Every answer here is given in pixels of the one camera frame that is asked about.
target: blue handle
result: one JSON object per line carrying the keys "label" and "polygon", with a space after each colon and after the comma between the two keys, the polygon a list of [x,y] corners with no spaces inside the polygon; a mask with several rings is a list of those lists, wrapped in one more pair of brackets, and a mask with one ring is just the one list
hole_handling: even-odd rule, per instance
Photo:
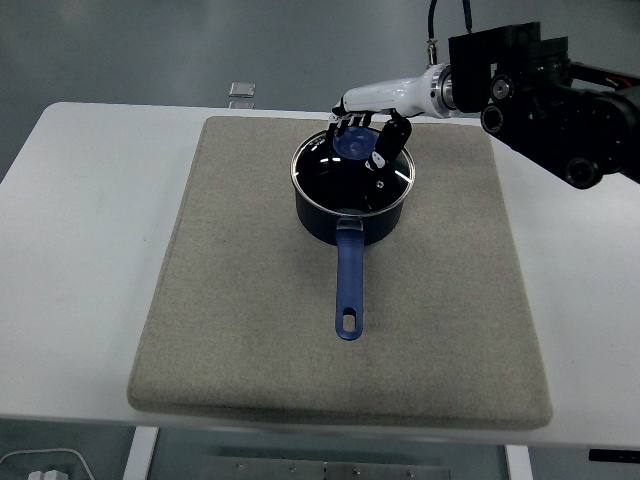
{"label": "blue handle", "polygon": [[[356,340],[362,335],[364,326],[364,230],[362,220],[338,220],[336,243],[338,245],[336,333],[343,340]],[[353,330],[345,330],[345,317],[355,319]]]}

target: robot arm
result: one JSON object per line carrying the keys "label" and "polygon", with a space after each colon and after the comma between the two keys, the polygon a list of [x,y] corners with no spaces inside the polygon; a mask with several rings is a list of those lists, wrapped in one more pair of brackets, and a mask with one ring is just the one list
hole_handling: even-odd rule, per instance
{"label": "robot arm", "polygon": [[[388,159],[408,134],[385,130],[397,131],[406,118],[480,113],[487,133],[573,187],[590,188],[616,172],[640,183],[640,78],[572,63],[567,50],[566,37],[541,40],[537,22],[450,38],[450,65],[348,91],[327,136],[389,113],[387,125],[396,126],[385,126],[375,149]],[[575,89],[574,79],[614,91]]]}

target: white cable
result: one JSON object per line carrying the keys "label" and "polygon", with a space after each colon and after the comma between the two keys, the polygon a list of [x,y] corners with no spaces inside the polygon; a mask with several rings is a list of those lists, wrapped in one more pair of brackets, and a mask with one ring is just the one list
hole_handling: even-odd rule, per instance
{"label": "white cable", "polygon": [[24,455],[24,454],[30,454],[30,453],[55,453],[55,452],[66,452],[66,453],[73,453],[74,455],[76,455],[82,462],[82,465],[84,465],[84,469],[87,471],[87,475],[89,475],[89,480],[96,480],[93,474],[91,473],[91,470],[89,470],[89,465],[87,465],[87,461],[80,454],[80,452],[73,450],[72,448],[47,448],[43,450],[16,450],[15,452],[7,453],[4,457],[0,458],[0,464],[4,462],[7,458],[13,455]]}

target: blue saucepan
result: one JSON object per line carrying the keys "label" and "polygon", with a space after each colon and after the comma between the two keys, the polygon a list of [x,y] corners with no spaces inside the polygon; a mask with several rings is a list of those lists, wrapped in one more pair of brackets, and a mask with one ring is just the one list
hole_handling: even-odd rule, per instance
{"label": "blue saucepan", "polygon": [[415,179],[404,148],[383,168],[372,168],[379,134],[352,126],[327,141],[320,132],[298,147],[291,162],[300,221],[316,238],[338,247],[335,326],[344,340],[356,340],[364,328],[364,246],[394,229]]}

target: gray floor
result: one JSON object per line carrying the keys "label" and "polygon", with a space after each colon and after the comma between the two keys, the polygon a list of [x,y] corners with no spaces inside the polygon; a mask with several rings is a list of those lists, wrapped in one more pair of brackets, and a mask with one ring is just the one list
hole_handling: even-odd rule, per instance
{"label": "gray floor", "polygon": [[[247,80],[257,84],[256,108],[328,111],[351,87],[420,75],[426,64],[428,3],[2,0],[0,180],[43,110],[56,102],[226,107],[230,83]],[[472,2],[472,7],[476,30],[540,20],[545,37],[569,36],[572,59],[640,75],[638,0],[490,0]],[[438,3],[435,26],[441,60],[448,57],[445,39],[464,33],[461,10],[459,1]],[[59,443],[47,440],[49,430],[33,425],[0,422],[2,451],[14,448],[2,443],[7,432],[29,438],[29,445]],[[75,430],[70,428],[73,436]],[[108,461],[113,451],[117,458],[125,458],[117,442],[130,431],[104,436],[99,431],[95,427],[95,435],[87,433],[91,441],[81,442],[87,455],[95,449],[105,452]],[[169,435],[183,442],[180,448],[188,449],[189,433],[163,433],[158,455]],[[195,442],[204,434],[192,435]],[[221,448],[222,437],[216,438],[218,446],[207,452]],[[311,442],[305,444],[306,452],[316,451],[312,440],[305,441]],[[322,442],[328,452],[330,447]],[[400,444],[384,445],[363,444],[359,458],[399,458],[393,456],[399,455]],[[624,472],[611,465],[593,466],[584,452],[535,450],[536,479],[639,478],[636,473],[630,476],[637,469],[628,466],[623,466]],[[495,452],[491,455],[486,461],[495,459]],[[118,476],[104,473],[97,478]]]}
{"label": "gray floor", "polygon": [[[96,479],[121,479],[135,427],[25,422],[0,419],[0,458],[9,452],[67,448],[78,451]],[[71,480],[89,478],[73,453],[20,454],[0,464],[0,479],[26,480],[29,473],[58,470]]]}

